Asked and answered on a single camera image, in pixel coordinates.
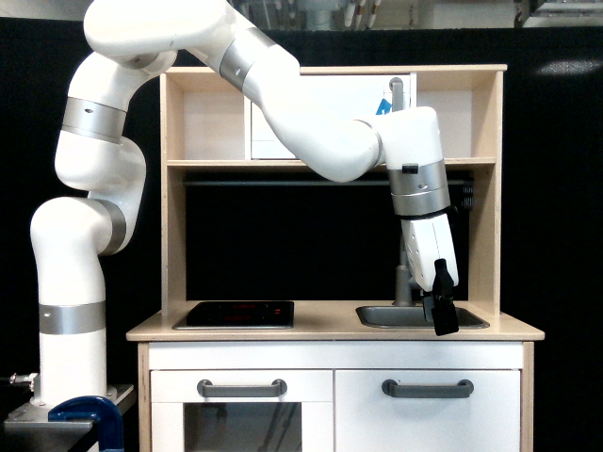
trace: red light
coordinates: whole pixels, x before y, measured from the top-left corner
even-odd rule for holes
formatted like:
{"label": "red light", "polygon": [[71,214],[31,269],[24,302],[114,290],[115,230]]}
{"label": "red light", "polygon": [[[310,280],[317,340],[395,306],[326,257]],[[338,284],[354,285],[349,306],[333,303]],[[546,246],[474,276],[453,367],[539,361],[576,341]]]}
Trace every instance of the red light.
{"label": "red light", "polygon": [[224,320],[227,322],[246,322],[251,320],[250,315],[225,315]]}
{"label": "red light", "polygon": [[233,305],[233,309],[255,309],[257,305],[252,303],[240,303]]}

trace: cabinet handle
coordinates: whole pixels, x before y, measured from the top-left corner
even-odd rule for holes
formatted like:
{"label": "cabinet handle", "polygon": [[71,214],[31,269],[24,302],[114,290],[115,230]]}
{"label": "cabinet handle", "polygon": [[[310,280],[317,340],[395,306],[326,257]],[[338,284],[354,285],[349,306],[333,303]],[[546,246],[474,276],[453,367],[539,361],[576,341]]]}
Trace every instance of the cabinet handle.
{"label": "cabinet handle", "polygon": [[201,397],[278,397],[286,393],[286,383],[276,379],[270,386],[214,386],[208,379],[197,384]]}
{"label": "cabinet handle", "polygon": [[381,387],[384,394],[394,398],[468,398],[473,393],[473,383],[468,379],[442,386],[397,384],[387,379]]}

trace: metal sink basin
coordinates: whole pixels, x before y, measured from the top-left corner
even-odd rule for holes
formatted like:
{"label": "metal sink basin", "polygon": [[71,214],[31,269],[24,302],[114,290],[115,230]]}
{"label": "metal sink basin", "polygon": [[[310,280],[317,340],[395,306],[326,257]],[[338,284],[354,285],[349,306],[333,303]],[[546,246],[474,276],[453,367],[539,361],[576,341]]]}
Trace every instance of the metal sink basin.
{"label": "metal sink basin", "polygon": [[[422,306],[362,306],[356,313],[363,325],[374,328],[433,328],[427,322]],[[471,314],[467,309],[456,308],[460,329],[488,328],[490,324]]]}

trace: glass oven window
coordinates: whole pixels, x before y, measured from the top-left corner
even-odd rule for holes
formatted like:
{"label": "glass oven window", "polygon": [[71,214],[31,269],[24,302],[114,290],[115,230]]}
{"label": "glass oven window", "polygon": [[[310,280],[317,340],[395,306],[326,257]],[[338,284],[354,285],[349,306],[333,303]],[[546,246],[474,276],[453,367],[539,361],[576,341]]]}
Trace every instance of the glass oven window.
{"label": "glass oven window", "polygon": [[186,403],[186,452],[302,450],[301,403]]}

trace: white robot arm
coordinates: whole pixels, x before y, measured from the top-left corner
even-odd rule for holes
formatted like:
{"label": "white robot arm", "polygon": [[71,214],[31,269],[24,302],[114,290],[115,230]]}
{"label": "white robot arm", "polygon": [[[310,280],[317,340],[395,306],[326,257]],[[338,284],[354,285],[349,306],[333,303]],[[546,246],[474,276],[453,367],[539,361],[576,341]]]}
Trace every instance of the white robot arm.
{"label": "white robot arm", "polygon": [[[416,282],[426,292],[440,290],[440,280],[445,287],[458,282],[433,110],[339,121],[302,88],[298,61],[226,0],[95,0],[84,26],[95,53],[70,85],[56,168],[62,182],[89,196],[51,200],[31,225],[40,403],[106,393],[105,287],[96,256],[127,245],[145,173],[138,146],[122,137],[123,122],[132,95],[181,49],[256,103],[285,146],[322,176],[346,182],[385,162]],[[442,300],[452,306],[445,292]]]}

